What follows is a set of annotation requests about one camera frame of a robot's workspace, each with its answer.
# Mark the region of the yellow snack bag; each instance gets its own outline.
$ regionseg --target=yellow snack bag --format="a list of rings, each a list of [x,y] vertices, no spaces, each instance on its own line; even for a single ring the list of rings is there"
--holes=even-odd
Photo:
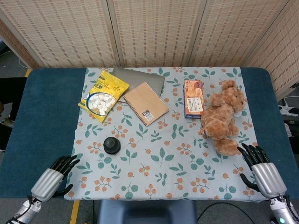
[[[78,103],[78,106],[90,112],[103,124],[111,108],[128,87],[128,83],[107,71],[102,71],[94,86],[90,89],[87,96]]]

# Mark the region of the orange snack box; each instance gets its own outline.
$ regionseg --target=orange snack box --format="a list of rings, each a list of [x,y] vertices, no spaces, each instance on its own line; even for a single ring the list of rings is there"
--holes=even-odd
[[[200,118],[204,112],[204,84],[202,81],[184,82],[185,118]]]

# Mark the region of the brown notebook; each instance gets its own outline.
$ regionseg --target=brown notebook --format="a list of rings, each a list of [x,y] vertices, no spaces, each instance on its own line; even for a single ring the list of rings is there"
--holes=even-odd
[[[169,110],[147,83],[137,86],[123,98],[145,126],[150,125]]]

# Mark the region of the black knob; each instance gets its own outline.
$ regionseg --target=black knob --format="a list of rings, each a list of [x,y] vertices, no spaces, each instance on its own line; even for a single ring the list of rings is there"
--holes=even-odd
[[[108,137],[104,141],[104,150],[108,154],[115,154],[121,149],[121,143],[115,137]]]

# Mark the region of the notebook spiral binding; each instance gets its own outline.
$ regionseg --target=notebook spiral binding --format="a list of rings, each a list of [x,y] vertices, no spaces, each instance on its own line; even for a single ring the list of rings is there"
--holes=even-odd
[[[143,117],[137,112],[137,110],[135,110],[135,108],[133,107],[133,105],[127,100],[126,96],[123,97],[124,100],[127,102],[127,104],[129,104],[129,106],[132,108],[132,110],[134,111],[134,113],[137,115],[137,117],[143,122],[143,124],[146,126],[146,121],[143,119]]]

